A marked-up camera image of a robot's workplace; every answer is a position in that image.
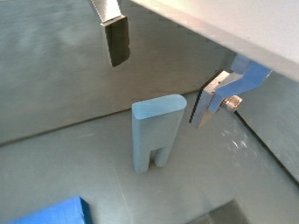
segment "light blue block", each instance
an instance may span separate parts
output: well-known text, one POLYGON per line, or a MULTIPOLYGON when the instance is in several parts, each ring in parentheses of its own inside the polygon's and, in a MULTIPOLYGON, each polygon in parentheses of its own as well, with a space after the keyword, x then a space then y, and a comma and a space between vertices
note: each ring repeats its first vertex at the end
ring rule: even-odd
POLYGON ((166 165, 186 106, 187 101, 179 94, 132 104, 135 172, 147 172, 155 150, 156 166, 166 165))
POLYGON ((90 205, 76 196, 6 224, 92 224, 90 205))

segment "blue foam block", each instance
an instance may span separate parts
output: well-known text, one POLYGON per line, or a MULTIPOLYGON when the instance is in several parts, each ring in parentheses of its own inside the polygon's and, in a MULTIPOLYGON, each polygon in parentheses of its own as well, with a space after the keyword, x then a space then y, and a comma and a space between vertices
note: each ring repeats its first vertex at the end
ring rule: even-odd
POLYGON ((92 224, 90 205, 76 196, 7 224, 92 224))

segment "gray floor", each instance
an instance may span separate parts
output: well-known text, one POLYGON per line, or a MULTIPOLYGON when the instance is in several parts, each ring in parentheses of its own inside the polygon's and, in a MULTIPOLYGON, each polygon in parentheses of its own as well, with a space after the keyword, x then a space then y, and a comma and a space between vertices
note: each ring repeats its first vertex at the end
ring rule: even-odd
POLYGON ((135 174, 131 111, 0 148, 0 223, 80 195, 95 224, 183 224, 235 200, 252 224, 295 224, 299 190, 236 117, 200 131, 187 97, 164 168, 135 174))
POLYGON ((266 83, 243 94, 239 113, 299 181, 299 83, 271 73, 266 83))
POLYGON ((232 52, 128 0, 131 58, 112 68, 88 0, 0 2, 0 144, 199 89, 232 52))

